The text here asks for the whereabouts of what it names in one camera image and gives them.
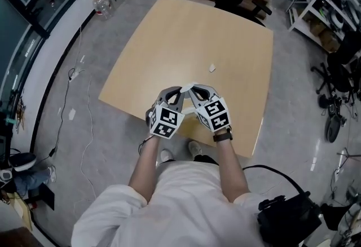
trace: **table top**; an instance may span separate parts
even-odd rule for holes
[[[158,0],[125,46],[99,99],[144,119],[163,89],[190,82],[212,86],[229,108],[235,152],[251,157],[272,52],[273,32],[243,17],[187,0]],[[185,100],[183,109],[191,105]],[[213,134],[194,114],[184,118],[178,133],[214,145]]]

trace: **person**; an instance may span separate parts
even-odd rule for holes
[[[190,142],[194,161],[174,161],[160,138],[144,145],[128,186],[108,187],[74,225],[72,247],[264,246],[258,204],[232,147],[216,132],[219,164]]]
[[[26,170],[22,172],[12,172],[13,178],[10,182],[1,187],[0,199],[10,204],[8,193],[15,193],[22,198],[30,190],[36,189],[42,183],[47,184],[49,181],[56,181],[55,166],[50,166],[42,171]]]

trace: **shoe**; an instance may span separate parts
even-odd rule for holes
[[[55,166],[48,167],[48,170],[50,172],[50,182],[55,183],[55,181],[56,181]]]
[[[190,150],[190,153],[192,154],[193,159],[196,156],[202,154],[201,146],[196,141],[191,141],[191,142],[188,143],[188,150]]]
[[[163,149],[160,152],[160,160],[162,163],[173,159],[174,159],[173,154],[168,149]]]

